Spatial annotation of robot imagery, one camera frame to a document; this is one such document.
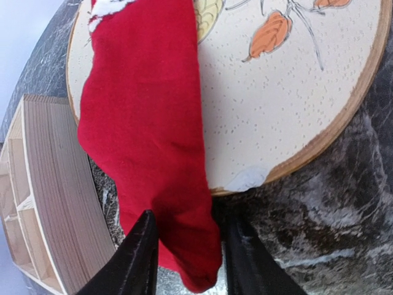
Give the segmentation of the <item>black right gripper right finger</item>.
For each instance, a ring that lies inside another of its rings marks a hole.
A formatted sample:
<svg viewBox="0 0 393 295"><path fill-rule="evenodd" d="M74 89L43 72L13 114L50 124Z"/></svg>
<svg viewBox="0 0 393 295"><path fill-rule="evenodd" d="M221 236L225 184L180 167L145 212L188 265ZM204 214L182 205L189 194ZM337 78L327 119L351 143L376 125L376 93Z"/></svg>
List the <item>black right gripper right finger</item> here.
<svg viewBox="0 0 393 295"><path fill-rule="evenodd" d="M255 229L239 216L227 222L228 294L294 295L306 292L275 262Z"/></svg>

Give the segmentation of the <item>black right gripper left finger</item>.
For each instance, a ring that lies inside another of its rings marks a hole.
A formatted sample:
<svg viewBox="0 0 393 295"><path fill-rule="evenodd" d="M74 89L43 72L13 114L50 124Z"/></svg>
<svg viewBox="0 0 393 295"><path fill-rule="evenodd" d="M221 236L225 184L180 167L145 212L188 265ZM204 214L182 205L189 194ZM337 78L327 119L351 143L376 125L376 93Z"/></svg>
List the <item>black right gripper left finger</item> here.
<svg viewBox="0 0 393 295"><path fill-rule="evenodd" d="M140 215L108 263L79 295L153 295L157 289L158 229L153 211Z"/></svg>

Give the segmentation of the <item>red santa sock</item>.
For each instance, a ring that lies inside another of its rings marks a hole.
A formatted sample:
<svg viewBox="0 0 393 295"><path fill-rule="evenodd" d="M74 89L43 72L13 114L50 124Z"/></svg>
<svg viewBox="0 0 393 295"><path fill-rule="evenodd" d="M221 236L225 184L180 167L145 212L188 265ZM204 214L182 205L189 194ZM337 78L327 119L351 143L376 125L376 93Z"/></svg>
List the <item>red santa sock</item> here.
<svg viewBox="0 0 393 295"><path fill-rule="evenodd" d="M78 139L115 182L123 231L152 210L159 265L202 293L216 284L222 250L205 172L196 28L192 1L93 1Z"/></svg>

